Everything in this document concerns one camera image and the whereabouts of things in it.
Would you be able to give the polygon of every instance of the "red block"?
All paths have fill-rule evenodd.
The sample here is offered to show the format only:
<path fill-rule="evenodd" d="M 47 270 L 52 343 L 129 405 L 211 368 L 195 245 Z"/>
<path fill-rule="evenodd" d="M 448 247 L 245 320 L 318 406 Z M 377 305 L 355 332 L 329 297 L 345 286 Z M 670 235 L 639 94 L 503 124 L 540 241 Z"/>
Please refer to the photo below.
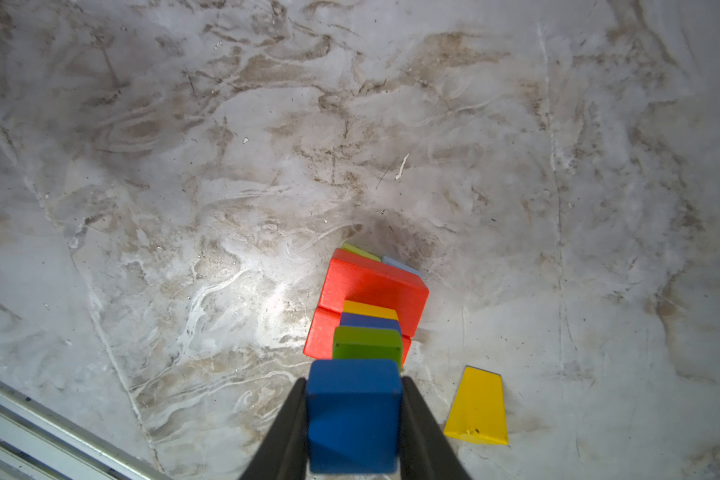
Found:
<path fill-rule="evenodd" d="M 408 356 L 408 351 L 411 349 L 411 337 L 403 335 L 403 365 L 405 365 L 405 358 Z"/>
<path fill-rule="evenodd" d="M 331 359 L 333 357 L 333 331 L 336 330 L 340 319 L 341 314 L 317 307 L 304 345 L 304 355 L 319 360 Z M 403 365 L 410 348 L 411 339 L 403 335 Z"/>
<path fill-rule="evenodd" d="M 420 276 L 337 248 L 318 306 L 341 313 L 344 300 L 354 300 L 394 309 L 403 335 L 412 338 L 428 297 Z"/>

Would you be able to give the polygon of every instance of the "green block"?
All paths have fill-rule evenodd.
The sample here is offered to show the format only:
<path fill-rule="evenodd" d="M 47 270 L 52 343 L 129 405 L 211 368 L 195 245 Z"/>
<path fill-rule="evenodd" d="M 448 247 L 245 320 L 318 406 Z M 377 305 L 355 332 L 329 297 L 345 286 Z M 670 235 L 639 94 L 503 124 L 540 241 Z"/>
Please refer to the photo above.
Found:
<path fill-rule="evenodd" d="M 403 368 L 403 338 L 396 330 L 337 326 L 333 333 L 333 359 L 390 359 Z"/>
<path fill-rule="evenodd" d="M 369 254 L 365 250 L 360 250 L 354 245 L 350 245 L 346 242 L 342 244 L 342 250 L 346 250 L 347 252 L 352 252 L 353 254 L 357 254 L 360 256 L 364 256 L 365 258 L 370 258 L 371 260 L 376 260 L 377 262 L 381 262 L 382 259 L 378 258 L 376 255 Z"/>

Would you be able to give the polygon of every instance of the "blue block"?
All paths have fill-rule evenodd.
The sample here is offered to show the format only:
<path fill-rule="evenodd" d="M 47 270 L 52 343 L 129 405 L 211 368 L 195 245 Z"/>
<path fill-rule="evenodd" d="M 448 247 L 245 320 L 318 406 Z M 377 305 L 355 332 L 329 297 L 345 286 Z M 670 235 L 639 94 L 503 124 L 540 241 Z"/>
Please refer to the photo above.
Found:
<path fill-rule="evenodd" d="M 402 382 L 393 360 L 315 360 L 307 380 L 312 473 L 394 473 Z"/>
<path fill-rule="evenodd" d="M 383 264 L 387 264 L 387 265 L 396 266 L 397 268 L 399 268 L 399 269 L 401 269 L 401 270 L 405 270 L 406 272 L 411 272 L 411 273 L 414 274 L 414 275 L 422 276 L 422 272 L 419 272 L 419 271 L 416 270 L 415 268 L 411 268 L 410 266 L 404 264 L 403 262 L 398 262 L 398 261 L 395 260 L 394 258 L 390 258 L 390 257 L 388 257 L 388 256 L 386 256 L 386 255 L 384 255 L 384 256 L 382 257 L 382 263 L 383 263 Z"/>
<path fill-rule="evenodd" d="M 400 335 L 400 322 L 391 319 L 378 318 L 376 316 L 360 315 L 358 313 L 342 313 L 340 323 L 341 326 L 363 326 L 368 329 L 387 329 L 396 330 Z"/>

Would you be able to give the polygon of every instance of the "stack of blocks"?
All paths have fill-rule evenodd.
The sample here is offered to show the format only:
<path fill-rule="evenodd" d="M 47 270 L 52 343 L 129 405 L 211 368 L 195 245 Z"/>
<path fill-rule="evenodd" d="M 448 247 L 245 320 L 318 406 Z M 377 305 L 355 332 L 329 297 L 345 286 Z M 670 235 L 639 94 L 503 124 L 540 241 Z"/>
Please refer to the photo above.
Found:
<path fill-rule="evenodd" d="M 344 244 L 331 258 L 304 353 L 313 473 L 392 473 L 400 370 L 429 290 L 416 270 Z"/>
<path fill-rule="evenodd" d="M 357 313 L 375 319 L 397 321 L 402 341 L 402 360 L 399 362 L 402 366 L 428 297 L 429 289 L 421 274 L 413 268 L 388 256 L 379 258 L 352 245 L 343 244 L 342 248 L 334 251 L 328 265 L 326 281 L 304 345 L 304 354 L 319 360 L 333 358 L 336 349 L 334 333 L 340 326 L 379 328 L 375 320 L 368 319 L 365 324 L 358 324 L 357 319 L 342 323 L 342 314 Z M 347 301 L 352 305 L 350 308 L 356 309 L 358 303 L 363 303 L 382 309 L 346 310 Z M 341 338 L 345 339 L 346 334 L 342 333 Z"/>

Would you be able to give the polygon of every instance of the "stained floor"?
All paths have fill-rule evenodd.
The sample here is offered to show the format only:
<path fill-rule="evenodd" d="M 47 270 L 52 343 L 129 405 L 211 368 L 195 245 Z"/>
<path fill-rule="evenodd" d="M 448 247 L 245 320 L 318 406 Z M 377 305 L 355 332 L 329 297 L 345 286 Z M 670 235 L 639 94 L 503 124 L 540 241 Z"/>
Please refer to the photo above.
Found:
<path fill-rule="evenodd" d="M 0 1 L 1 380 L 236 478 L 344 240 L 474 478 L 720 478 L 720 2 Z"/>

